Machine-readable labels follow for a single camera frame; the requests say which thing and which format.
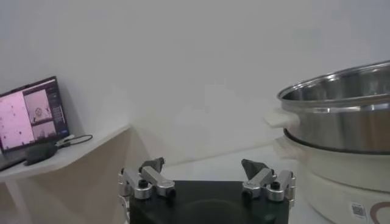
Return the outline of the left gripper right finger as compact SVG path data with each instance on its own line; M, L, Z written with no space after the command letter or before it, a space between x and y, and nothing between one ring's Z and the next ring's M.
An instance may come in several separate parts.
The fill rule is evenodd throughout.
M289 203L295 202L296 176L290 170L282 170L276 174L265 163L242 159L241 165L248 178L243 182L242 196L245 201L260 198L262 194L269 201Z

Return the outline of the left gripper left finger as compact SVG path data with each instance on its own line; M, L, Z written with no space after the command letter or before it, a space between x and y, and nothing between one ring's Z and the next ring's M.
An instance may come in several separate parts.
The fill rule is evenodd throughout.
M122 168L118 174L119 196L148 200L156 193L164 198L174 198L176 184L161 174L164 164L165 159L160 157L145 161L137 170Z

